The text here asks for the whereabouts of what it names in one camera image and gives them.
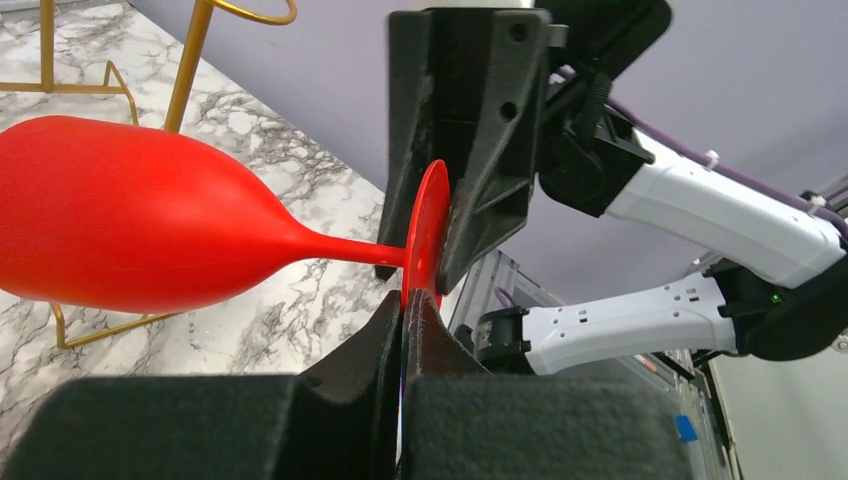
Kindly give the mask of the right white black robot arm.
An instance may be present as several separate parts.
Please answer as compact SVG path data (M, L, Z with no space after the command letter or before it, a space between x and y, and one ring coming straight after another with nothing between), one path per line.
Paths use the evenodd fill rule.
M668 29L664 1L465 2L387 18L388 184L378 240L412 234L431 164L437 198L427 281L450 292L522 229L535 187L593 217L653 226L711 250L710 265L636 293L483 316L487 367L549 375L625 355L692 349L701 361L791 361L847 327L847 225L814 194L792 197L691 150L610 96Z

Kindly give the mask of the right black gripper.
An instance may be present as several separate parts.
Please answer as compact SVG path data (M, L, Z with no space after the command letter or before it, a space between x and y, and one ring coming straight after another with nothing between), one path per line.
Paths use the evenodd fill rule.
M558 203L600 217L654 160L638 144L633 123L612 107L610 94L614 80L670 26L669 4L534 5L541 9L491 15L479 122L453 195L437 275L441 294L526 223L550 14L567 35L563 47L550 50L550 70L564 80L549 88L543 110L536 167L542 190ZM430 56L437 12L394 11L387 18L388 177L378 232L386 246L406 243L419 183L433 161Z

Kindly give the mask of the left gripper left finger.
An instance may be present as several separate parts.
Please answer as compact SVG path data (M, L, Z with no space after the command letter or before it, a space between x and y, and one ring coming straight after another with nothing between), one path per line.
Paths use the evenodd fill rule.
M390 479L398 292L301 374L88 377L37 410L5 479Z

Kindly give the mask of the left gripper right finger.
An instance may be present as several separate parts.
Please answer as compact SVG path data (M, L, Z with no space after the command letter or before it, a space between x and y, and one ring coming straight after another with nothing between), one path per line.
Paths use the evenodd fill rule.
M404 479L689 479L669 403L617 378L494 375L416 290L404 315Z

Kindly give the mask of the red plastic wine glass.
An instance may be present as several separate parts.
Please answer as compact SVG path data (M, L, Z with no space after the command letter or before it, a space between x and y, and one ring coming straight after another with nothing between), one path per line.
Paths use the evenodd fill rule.
M251 170L193 138L72 116L1 135L1 287L128 313L207 307L286 266L323 258L399 267L434 291L450 209L433 162L401 247L317 233Z

